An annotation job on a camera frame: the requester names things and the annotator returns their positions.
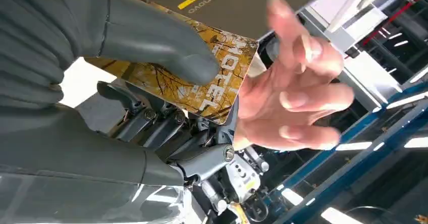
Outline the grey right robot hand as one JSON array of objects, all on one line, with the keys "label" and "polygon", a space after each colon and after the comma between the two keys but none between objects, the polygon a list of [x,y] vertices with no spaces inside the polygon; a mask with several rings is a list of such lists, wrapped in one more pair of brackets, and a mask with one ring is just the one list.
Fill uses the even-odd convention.
[{"label": "grey right robot hand", "polygon": [[188,23],[140,0],[1,0],[1,222],[182,223],[182,170],[61,104],[80,57],[157,64],[196,85],[221,68]]}]

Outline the person's hand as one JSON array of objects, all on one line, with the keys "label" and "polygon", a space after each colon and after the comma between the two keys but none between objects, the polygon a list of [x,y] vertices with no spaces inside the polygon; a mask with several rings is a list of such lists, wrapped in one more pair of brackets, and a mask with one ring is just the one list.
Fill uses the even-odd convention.
[{"label": "person's hand", "polygon": [[315,122],[354,101],[351,87],[334,83],[344,68],[342,54],[310,35],[285,0],[268,0],[267,22],[279,39],[279,55],[266,71],[244,79],[233,147],[332,149],[340,132]]}]

